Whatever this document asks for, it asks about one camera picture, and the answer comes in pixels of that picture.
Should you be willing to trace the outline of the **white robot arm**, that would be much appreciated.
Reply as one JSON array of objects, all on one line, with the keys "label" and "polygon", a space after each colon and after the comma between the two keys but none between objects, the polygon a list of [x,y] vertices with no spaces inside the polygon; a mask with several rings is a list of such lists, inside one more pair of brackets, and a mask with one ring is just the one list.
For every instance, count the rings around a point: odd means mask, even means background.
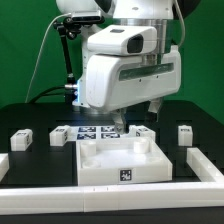
[{"label": "white robot arm", "polygon": [[77,106],[109,113],[119,134],[128,131],[126,109],[162,98],[181,85],[180,46],[171,41],[174,20],[183,21],[200,0],[56,0],[67,34],[83,37],[83,74]]}]

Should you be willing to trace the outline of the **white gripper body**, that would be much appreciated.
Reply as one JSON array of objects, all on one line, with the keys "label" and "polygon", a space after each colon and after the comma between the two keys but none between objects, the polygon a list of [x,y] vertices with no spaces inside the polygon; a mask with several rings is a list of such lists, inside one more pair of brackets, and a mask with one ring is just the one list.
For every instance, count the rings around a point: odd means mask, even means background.
[{"label": "white gripper body", "polygon": [[97,110],[113,111],[176,93],[180,84],[176,49],[158,65],[144,65],[141,56],[94,55],[87,64],[86,100]]}]

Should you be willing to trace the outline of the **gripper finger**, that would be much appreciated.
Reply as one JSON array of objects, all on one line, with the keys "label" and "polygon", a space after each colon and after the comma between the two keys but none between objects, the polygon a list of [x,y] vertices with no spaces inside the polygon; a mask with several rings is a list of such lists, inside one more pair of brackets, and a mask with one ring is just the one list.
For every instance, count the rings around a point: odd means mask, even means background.
[{"label": "gripper finger", "polygon": [[114,130],[118,134],[125,134],[127,132],[125,113],[125,108],[116,109],[111,112],[111,117],[114,121]]},{"label": "gripper finger", "polygon": [[162,98],[156,98],[150,101],[150,105],[147,112],[148,120],[150,122],[158,121],[158,116],[159,116],[159,112],[162,107],[162,104],[163,104]]}]

